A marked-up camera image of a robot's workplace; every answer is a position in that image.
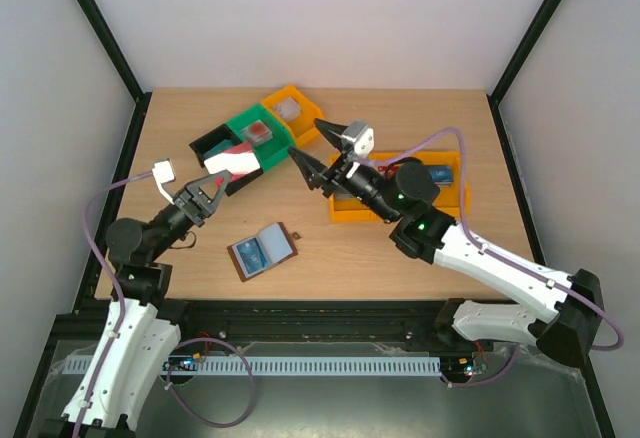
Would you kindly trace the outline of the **brown leather card holder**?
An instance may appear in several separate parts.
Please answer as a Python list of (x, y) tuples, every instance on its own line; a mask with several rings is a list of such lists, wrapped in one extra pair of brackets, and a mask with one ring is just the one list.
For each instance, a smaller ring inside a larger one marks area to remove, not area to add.
[(227, 252), (242, 283), (298, 255), (294, 239), (282, 222), (228, 246)]

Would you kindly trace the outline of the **blue credit card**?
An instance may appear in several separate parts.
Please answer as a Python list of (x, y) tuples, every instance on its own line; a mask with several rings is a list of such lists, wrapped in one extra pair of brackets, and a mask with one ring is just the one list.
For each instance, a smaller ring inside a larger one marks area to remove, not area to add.
[(234, 252), (242, 272), (247, 278), (263, 272), (270, 265), (256, 238), (249, 238), (236, 244)]

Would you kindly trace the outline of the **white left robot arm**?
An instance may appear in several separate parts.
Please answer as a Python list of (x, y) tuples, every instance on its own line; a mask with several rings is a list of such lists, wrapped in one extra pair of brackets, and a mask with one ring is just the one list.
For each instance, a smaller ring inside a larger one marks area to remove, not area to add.
[(159, 257), (217, 210), (232, 175), (183, 186), (152, 220), (119, 218), (106, 233), (112, 300), (92, 360), (60, 417), (41, 437), (132, 437), (156, 375), (179, 343), (186, 304), (168, 300), (172, 268)]

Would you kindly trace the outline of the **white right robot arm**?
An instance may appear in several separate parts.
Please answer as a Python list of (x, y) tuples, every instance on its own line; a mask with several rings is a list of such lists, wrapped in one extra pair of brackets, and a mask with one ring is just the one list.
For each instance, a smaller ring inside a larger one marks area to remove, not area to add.
[(508, 304), (449, 300), (436, 325), (443, 347), (503, 341), (534, 346), (564, 366), (585, 364), (604, 318), (595, 274), (547, 268), (473, 233), (464, 215), (453, 217), (436, 207), (440, 189), (414, 149), (386, 161), (370, 159), (374, 131), (367, 123), (344, 126), (318, 119), (315, 126), (339, 156), (325, 165), (297, 147), (289, 148), (310, 189), (326, 197), (337, 190), (351, 194), (394, 224), (390, 238), (405, 256), (465, 274), (510, 298)]

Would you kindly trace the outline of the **teal card stack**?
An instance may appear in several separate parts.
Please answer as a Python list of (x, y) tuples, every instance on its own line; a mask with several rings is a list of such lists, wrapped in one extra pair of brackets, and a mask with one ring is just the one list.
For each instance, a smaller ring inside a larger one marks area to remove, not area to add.
[(210, 150), (206, 151), (203, 156), (205, 159), (208, 159), (212, 156), (220, 154), (230, 148), (232, 148), (234, 144), (230, 140), (223, 140), (216, 145), (214, 145)]

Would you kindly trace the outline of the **red white card stack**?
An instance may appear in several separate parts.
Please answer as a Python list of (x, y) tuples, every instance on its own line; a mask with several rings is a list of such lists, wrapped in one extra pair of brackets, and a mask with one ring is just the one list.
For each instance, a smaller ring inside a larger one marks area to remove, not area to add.
[(256, 120), (245, 126), (241, 133), (255, 147), (261, 146), (273, 138), (273, 132), (262, 120)]

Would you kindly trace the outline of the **blue card stack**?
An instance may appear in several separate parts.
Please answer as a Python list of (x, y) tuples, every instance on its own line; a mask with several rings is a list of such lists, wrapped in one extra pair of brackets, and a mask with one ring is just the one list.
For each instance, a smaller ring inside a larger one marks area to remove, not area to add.
[(450, 187), (454, 184), (453, 169), (446, 165), (429, 165), (428, 171), (433, 182), (439, 187)]

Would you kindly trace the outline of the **yellow bin left group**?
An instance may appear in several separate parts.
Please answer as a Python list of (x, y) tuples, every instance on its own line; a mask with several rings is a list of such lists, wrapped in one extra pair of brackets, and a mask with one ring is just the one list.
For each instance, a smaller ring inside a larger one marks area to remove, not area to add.
[(316, 119), (323, 119), (321, 108), (306, 97), (298, 88), (287, 85), (260, 101), (289, 132), (298, 148), (309, 145), (319, 131)]

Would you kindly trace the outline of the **black bin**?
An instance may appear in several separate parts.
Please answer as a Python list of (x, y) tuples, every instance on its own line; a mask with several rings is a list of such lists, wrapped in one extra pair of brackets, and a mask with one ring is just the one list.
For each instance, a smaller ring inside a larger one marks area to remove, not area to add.
[[(246, 140), (241, 139), (238, 135), (236, 135), (228, 125), (222, 124), (189, 144), (189, 147), (194, 152), (201, 168), (204, 168), (205, 158), (203, 154), (223, 140), (230, 140), (234, 145), (240, 144), (242, 142), (247, 142)], [(246, 187), (249, 183), (258, 179), (263, 174), (264, 171), (261, 168), (260, 171), (253, 172), (243, 178), (231, 182), (226, 187), (226, 194), (228, 196), (232, 196), (242, 188)]]

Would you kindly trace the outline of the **yellow bin middle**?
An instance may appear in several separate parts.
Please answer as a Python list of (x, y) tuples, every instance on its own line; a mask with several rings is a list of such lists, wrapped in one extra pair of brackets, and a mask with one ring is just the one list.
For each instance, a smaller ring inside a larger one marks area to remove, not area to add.
[(374, 158), (371, 159), (371, 165), (377, 171), (378, 171), (378, 167), (379, 166), (385, 167), (385, 166), (392, 165), (392, 164), (398, 164), (398, 165), (400, 165), (400, 168), (401, 168), (404, 165), (409, 164), (409, 163), (415, 163), (415, 164), (423, 165), (423, 162), (417, 156), (415, 156), (415, 155), (405, 155), (403, 153), (390, 155), (388, 157), (383, 157), (381, 154), (379, 154), (379, 155), (376, 155)]

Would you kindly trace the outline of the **yellow bin near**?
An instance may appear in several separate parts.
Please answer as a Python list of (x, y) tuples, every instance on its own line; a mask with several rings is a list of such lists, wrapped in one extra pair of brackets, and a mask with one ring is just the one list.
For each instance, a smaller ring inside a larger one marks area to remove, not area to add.
[(375, 222), (379, 217), (342, 188), (329, 198), (329, 219), (334, 223)]

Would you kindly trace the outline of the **yellow bin far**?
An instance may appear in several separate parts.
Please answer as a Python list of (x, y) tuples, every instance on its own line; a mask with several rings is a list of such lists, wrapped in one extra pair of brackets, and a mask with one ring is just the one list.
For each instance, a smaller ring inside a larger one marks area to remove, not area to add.
[(435, 150), (426, 151), (417, 154), (417, 157), (428, 167), (429, 165), (446, 165), (453, 169), (455, 182), (450, 187), (439, 187), (440, 193), (434, 201), (434, 206), (456, 219), (460, 218), (460, 203), (464, 204), (466, 211), (470, 207), (471, 192), (469, 184), (464, 181), (462, 187), (463, 200), (460, 199), (460, 171), (461, 171), (461, 156), (460, 153), (453, 150)]

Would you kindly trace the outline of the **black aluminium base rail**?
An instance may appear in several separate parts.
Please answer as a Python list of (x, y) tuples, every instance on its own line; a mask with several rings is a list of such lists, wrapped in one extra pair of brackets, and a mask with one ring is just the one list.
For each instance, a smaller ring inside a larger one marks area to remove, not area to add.
[(460, 298), (392, 301), (193, 300), (183, 315), (184, 339), (250, 342), (430, 343), (440, 316)]

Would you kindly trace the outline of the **black frame post left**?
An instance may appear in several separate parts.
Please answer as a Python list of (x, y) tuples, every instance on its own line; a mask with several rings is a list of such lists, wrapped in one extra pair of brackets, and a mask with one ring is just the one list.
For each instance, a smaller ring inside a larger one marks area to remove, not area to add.
[(96, 0), (76, 0), (122, 83), (135, 102), (145, 95)]

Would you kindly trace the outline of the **black frame post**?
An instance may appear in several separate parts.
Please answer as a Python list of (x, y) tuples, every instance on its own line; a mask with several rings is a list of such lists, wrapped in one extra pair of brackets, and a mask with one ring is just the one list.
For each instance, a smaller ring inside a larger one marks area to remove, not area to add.
[(76, 0), (122, 83), (135, 102), (145, 95), (96, 0)]
[(541, 38), (563, 0), (542, 0), (518, 46), (489, 95), (492, 108), (498, 107)]

